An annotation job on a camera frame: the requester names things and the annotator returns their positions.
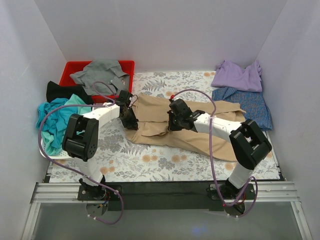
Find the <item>beige polo shirt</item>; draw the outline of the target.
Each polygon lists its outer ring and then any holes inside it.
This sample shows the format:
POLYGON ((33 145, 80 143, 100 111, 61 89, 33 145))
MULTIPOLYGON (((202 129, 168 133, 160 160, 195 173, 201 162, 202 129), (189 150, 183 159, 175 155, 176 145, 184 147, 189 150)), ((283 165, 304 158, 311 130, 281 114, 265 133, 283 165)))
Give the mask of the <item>beige polo shirt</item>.
MULTIPOLYGON (((196 110, 211 114, 214 106, 211 102, 185 101, 194 112, 196 110)), ((124 129, 126 139, 134 144, 169 146, 210 156, 209 134, 196 133, 192 130, 168 130, 168 111, 170 101, 167 98, 140 94, 133 104, 133 112, 138 119, 138 130, 124 129)), ((215 115, 218 118, 244 122, 245 111, 239 103, 223 100, 215 101, 215 115)), ((236 156, 231 143, 219 137, 212 136, 212 155, 218 160, 236 162, 236 156)))

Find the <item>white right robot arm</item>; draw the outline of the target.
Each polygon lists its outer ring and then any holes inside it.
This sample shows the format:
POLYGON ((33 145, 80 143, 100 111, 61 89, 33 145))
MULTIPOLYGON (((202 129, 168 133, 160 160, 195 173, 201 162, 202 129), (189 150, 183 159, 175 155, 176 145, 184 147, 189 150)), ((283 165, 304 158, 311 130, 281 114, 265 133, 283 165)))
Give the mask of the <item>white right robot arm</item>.
POLYGON ((254 120, 244 122, 225 120, 210 116, 202 110, 192 111, 182 99, 170 100, 170 131, 190 130, 211 134, 230 143, 237 160, 230 177, 221 185, 220 191, 232 199, 245 192, 245 184, 256 166, 272 151, 272 145, 254 120))

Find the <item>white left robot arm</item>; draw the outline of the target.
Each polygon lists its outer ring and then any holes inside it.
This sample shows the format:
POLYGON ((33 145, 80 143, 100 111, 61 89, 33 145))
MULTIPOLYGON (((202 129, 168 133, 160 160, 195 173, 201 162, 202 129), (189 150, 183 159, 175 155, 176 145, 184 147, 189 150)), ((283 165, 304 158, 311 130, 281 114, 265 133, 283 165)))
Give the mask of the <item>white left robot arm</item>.
POLYGON ((122 90, 115 99, 115 104, 107 103, 94 107, 89 113, 83 115, 72 114, 69 118, 62 149, 75 159, 84 176, 80 179, 81 185, 89 188, 89 194, 95 200, 101 200, 106 196, 104 175, 96 162, 92 160, 97 148, 99 129, 105 124, 119 118, 124 128, 138 129, 138 119, 132 109, 134 95, 122 90))

